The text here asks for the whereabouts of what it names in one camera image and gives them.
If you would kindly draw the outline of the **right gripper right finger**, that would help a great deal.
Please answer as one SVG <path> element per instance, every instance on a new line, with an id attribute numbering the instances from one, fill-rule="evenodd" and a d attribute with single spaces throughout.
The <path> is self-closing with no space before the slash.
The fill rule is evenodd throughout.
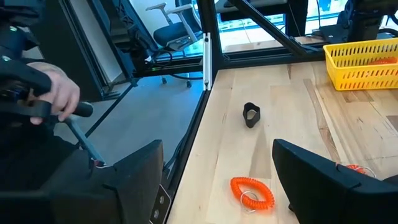
<path id="1" fill-rule="evenodd" d="M 387 183 L 283 139 L 272 158 L 299 223 L 388 223 Z"/>

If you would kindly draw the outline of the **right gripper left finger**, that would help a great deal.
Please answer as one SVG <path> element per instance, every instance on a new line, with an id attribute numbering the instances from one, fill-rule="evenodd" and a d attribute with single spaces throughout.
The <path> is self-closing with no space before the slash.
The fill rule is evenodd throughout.
<path id="1" fill-rule="evenodd" d="M 148 223 L 162 178 L 163 144 L 154 140 L 108 167 L 96 167 L 86 151 L 64 163 L 62 223 Z"/>

